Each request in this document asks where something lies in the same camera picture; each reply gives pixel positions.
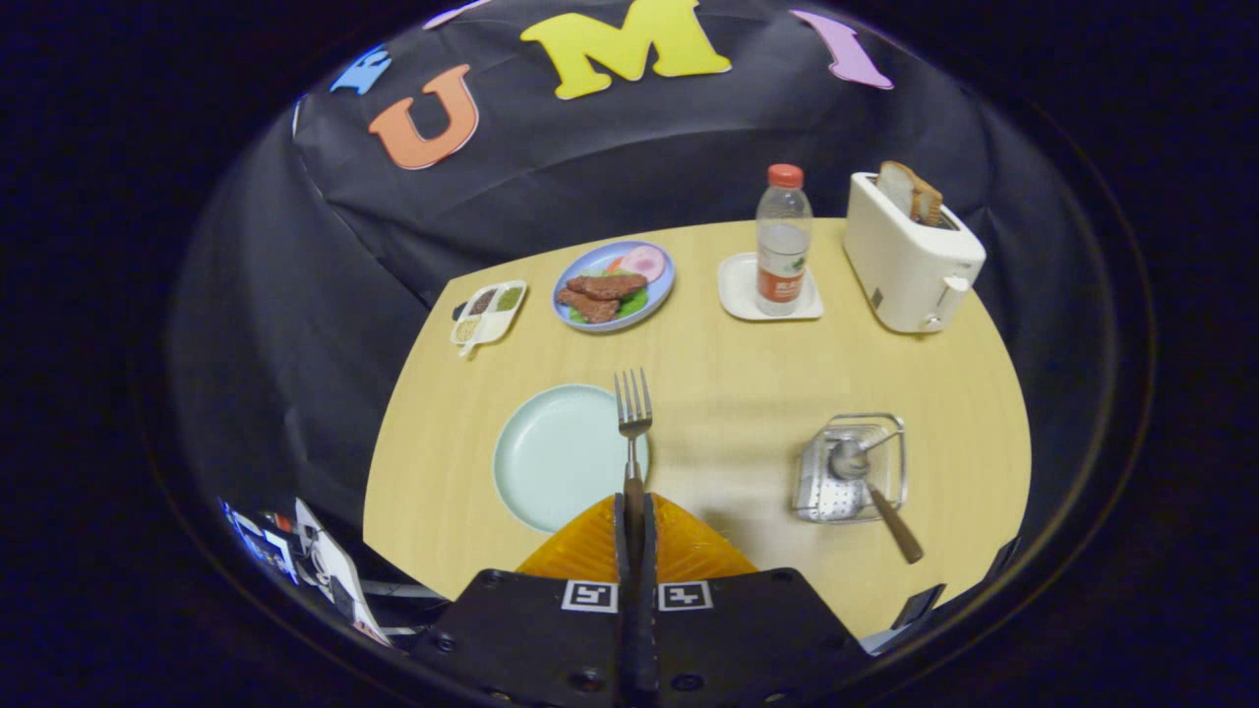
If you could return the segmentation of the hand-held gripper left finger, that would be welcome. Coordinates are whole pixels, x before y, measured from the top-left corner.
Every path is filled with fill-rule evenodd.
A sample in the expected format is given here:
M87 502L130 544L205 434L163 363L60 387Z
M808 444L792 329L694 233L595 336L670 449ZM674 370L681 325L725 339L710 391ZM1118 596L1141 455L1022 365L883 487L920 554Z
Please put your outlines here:
M410 658L475 705L621 707L618 582L480 569Z

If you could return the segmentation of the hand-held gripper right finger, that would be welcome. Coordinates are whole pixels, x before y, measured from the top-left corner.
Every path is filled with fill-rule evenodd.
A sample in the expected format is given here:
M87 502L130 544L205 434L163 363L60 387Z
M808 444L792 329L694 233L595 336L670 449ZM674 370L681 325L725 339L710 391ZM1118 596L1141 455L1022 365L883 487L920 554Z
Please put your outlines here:
M666 501L648 494L647 671L656 707L810 707L871 668L871 655L799 569L663 581Z

